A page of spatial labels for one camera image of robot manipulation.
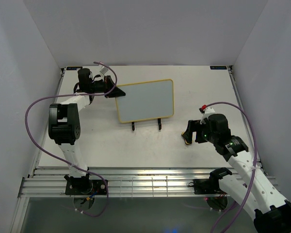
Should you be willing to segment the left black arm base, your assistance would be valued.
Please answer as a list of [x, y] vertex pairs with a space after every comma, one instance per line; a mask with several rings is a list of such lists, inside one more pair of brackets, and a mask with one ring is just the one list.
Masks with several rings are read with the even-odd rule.
[[65, 175], [66, 195], [106, 195], [106, 184], [103, 180], [93, 180], [89, 178], [89, 174], [80, 178]]

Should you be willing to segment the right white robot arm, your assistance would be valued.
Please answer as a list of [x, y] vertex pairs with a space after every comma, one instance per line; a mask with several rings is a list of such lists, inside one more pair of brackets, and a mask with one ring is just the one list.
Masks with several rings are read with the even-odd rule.
[[209, 142], [242, 178], [239, 182], [232, 172], [218, 168], [210, 173], [205, 187], [215, 193], [230, 195], [252, 218], [259, 233], [291, 233], [291, 202], [268, 180], [259, 166], [254, 165], [245, 142], [232, 135], [223, 114], [205, 113], [200, 120], [189, 120], [182, 138], [187, 145]]

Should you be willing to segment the yellow framed whiteboard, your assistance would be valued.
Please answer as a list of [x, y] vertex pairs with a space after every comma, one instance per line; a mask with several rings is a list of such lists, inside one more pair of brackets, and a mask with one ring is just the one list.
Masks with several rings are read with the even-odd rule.
[[174, 115], [174, 82], [171, 79], [119, 85], [126, 95], [115, 99], [120, 123]]

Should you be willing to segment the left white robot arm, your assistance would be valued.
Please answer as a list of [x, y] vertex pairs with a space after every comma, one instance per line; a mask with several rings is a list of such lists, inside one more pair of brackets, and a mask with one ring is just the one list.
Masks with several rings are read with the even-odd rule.
[[106, 98], [117, 98], [126, 95], [116, 86], [108, 68], [103, 67], [97, 75], [88, 68], [78, 70], [78, 82], [73, 88], [74, 96], [49, 106], [48, 135], [61, 149], [64, 159], [68, 161], [69, 175], [65, 179], [77, 191], [88, 194], [93, 189], [93, 182], [87, 173], [88, 166], [83, 159], [78, 144], [81, 135], [79, 112], [93, 102], [94, 94]]

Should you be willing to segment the yellow black whiteboard eraser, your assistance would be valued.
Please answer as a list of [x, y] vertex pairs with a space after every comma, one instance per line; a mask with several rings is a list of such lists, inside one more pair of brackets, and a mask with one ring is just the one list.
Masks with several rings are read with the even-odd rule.
[[193, 142], [193, 133], [191, 132], [183, 132], [181, 134], [181, 137], [183, 138], [186, 145], [191, 145]]

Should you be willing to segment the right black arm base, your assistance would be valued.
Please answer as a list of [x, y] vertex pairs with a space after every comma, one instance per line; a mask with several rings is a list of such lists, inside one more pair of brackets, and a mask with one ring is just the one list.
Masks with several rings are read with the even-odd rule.
[[232, 172], [226, 168], [221, 167], [217, 168], [210, 173], [210, 176], [207, 179], [193, 179], [189, 182], [188, 187], [194, 189], [194, 194], [222, 194], [222, 191], [219, 187], [219, 180], [224, 176], [232, 175]]

